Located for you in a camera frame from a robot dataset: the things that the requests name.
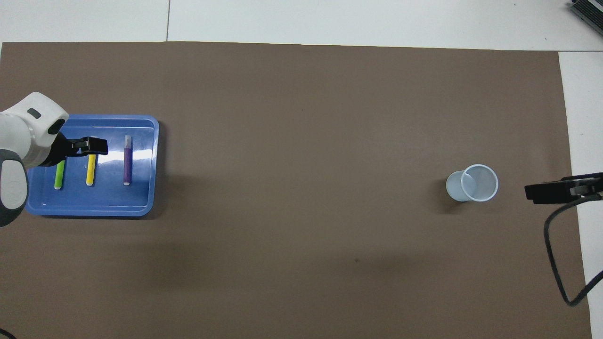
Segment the purple marker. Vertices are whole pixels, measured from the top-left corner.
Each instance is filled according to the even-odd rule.
[[[130,186],[132,182],[132,136],[125,136],[124,147],[124,185]]]

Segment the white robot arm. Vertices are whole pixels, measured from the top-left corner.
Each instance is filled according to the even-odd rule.
[[[0,227],[12,222],[25,206],[26,169],[53,166],[66,156],[107,154],[103,139],[66,139],[60,129],[67,119],[65,110],[38,92],[0,112]]]

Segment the green marker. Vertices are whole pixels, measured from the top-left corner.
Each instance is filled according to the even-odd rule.
[[[54,176],[54,189],[63,187],[63,172],[65,171],[65,160],[57,164],[57,174]]]

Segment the cup rim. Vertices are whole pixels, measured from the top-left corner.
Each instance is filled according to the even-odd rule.
[[[468,170],[470,170],[472,168],[476,168],[476,167],[485,168],[488,171],[490,171],[490,173],[492,173],[492,175],[494,176],[494,179],[496,181],[496,183],[495,183],[496,185],[494,186],[494,191],[492,192],[492,194],[489,197],[487,197],[485,199],[477,199],[477,198],[472,197],[471,194],[467,193],[467,191],[465,190],[465,186],[463,185],[463,180],[465,179],[465,173],[467,173]],[[484,201],[488,201],[488,200],[492,199],[498,192],[498,176],[490,167],[483,165],[481,163],[476,163],[475,165],[471,165],[471,166],[467,167],[466,169],[463,170],[463,173],[461,173],[461,189],[462,189],[463,193],[465,193],[465,195],[473,201],[477,201],[480,203],[484,202]]]

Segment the yellow marker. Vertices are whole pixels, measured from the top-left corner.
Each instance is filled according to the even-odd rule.
[[[86,185],[92,186],[94,184],[94,169],[96,167],[96,154],[90,154],[88,156],[88,173],[86,174]]]

